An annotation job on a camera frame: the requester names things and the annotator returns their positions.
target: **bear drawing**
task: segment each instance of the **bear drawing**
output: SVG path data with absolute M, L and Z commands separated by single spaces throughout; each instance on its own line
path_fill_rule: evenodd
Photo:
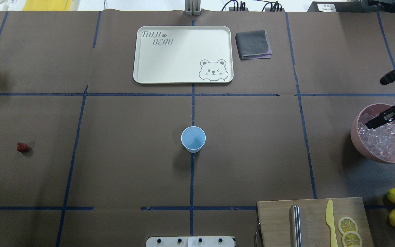
M 226 61 L 223 59 L 217 62 L 210 62 L 204 59 L 201 61 L 201 66 L 199 77 L 202 81 L 225 81 L 228 78 L 228 72 L 225 68 Z

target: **yellow cloth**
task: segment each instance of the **yellow cloth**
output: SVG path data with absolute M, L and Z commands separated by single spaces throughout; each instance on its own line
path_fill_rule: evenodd
M 23 11 L 68 11 L 72 0 L 27 0 Z

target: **small red object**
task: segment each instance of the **small red object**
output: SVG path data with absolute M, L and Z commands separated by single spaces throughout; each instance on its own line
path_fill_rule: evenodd
M 16 145 L 16 150 L 19 153 L 25 153 L 25 152 L 28 151 L 28 146 L 25 143 L 18 142 L 17 145 Z

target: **blue cup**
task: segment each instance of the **blue cup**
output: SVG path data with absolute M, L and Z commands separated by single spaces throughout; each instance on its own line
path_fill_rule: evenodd
M 190 126 L 182 131 L 181 142 L 190 153 L 197 153 L 205 144 L 205 132 L 196 126 Z

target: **pink bowl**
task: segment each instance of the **pink bowl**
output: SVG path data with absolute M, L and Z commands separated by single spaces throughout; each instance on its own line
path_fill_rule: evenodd
M 358 121 L 359 118 L 365 114 L 368 113 L 370 115 L 377 116 L 379 113 L 382 111 L 385 111 L 386 109 L 390 108 L 391 105 L 388 104 L 373 104 L 373 105 L 368 105 L 365 107 L 358 117 L 353 122 L 353 125 L 351 126 L 350 130 L 350 135 L 351 135 L 351 141 L 353 142 L 353 145 L 356 147 L 356 149 L 359 151 L 360 154 L 362 154 L 365 158 L 369 158 L 372 161 L 380 162 L 380 163 L 386 163 L 386 164 L 395 164 L 395 161 L 385 161 L 377 156 L 375 156 L 373 153 L 371 153 L 367 147 L 365 147 L 364 143 L 362 142 L 361 136 L 359 135 L 358 132 Z

